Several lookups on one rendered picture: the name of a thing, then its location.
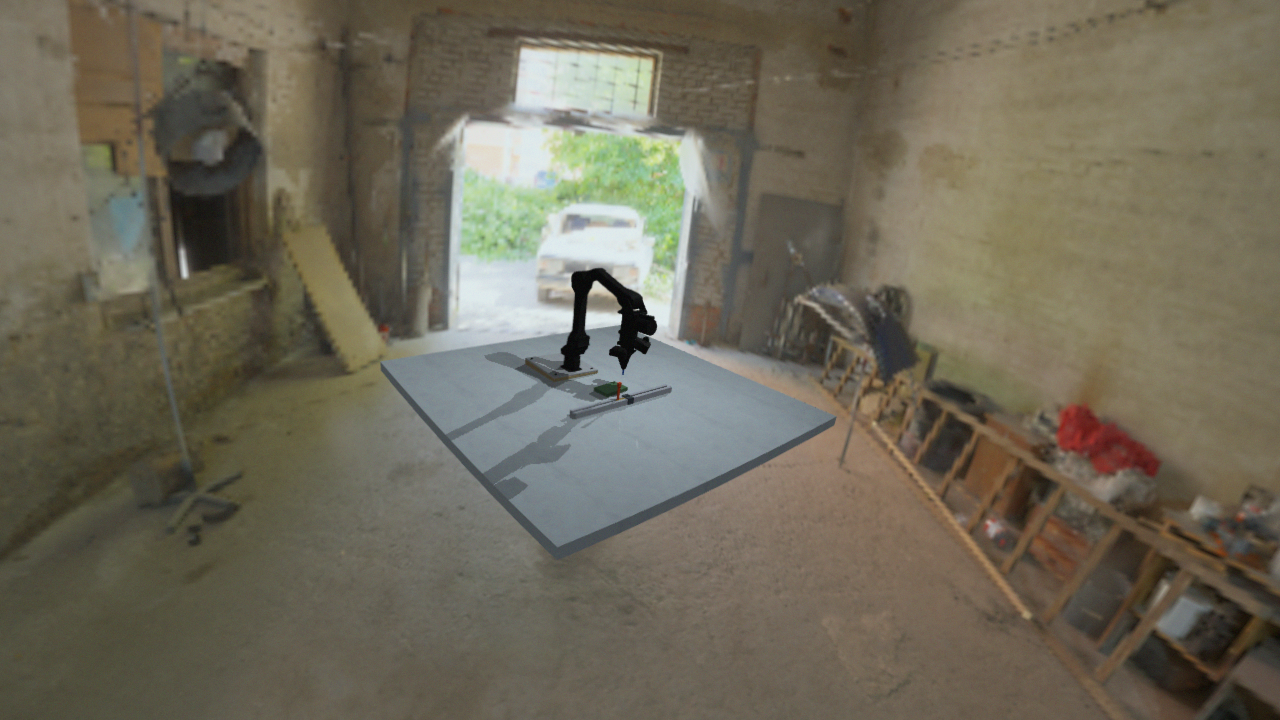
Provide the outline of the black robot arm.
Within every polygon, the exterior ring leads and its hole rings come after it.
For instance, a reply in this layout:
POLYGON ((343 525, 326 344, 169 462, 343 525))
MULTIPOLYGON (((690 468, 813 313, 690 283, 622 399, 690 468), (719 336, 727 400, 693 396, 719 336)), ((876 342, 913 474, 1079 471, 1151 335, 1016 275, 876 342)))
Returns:
MULTIPOLYGON (((626 331, 637 331, 643 334, 654 334, 657 332, 655 316, 646 315, 646 307, 643 302, 643 295, 634 290, 627 290, 625 286, 614 281, 603 268, 594 268, 591 270, 573 272, 571 275, 571 284, 575 293, 573 304, 573 329, 570 333, 567 345, 561 348, 561 354, 564 355, 564 365, 561 365, 567 372, 579 372, 580 356, 585 354, 589 346, 590 336, 585 332, 585 318, 586 318, 586 304, 588 293, 593 288, 594 281, 600 283, 605 290, 614 295, 618 304, 621 305, 620 314, 622 314, 621 328, 626 331), (635 310, 634 309, 639 309, 635 310)), ((649 337, 639 338, 637 334, 634 336, 630 350, 636 348, 637 351, 646 354, 650 347, 649 337)))

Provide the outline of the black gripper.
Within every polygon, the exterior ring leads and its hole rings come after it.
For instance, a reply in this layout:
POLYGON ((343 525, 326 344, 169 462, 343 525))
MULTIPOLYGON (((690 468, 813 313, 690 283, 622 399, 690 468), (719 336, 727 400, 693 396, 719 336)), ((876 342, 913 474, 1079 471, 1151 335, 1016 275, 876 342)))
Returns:
POLYGON ((634 336, 637 334, 637 331, 626 331, 621 328, 618 333, 620 333, 620 341, 617 342, 617 345, 620 346, 614 346, 613 348, 611 348, 609 355, 618 357, 620 366, 622 370, 625 370, 628 364, 628 359, 631 357, 632 354, 637 351, 637 350, 630 350, 630 345, 632 343, 634 336))

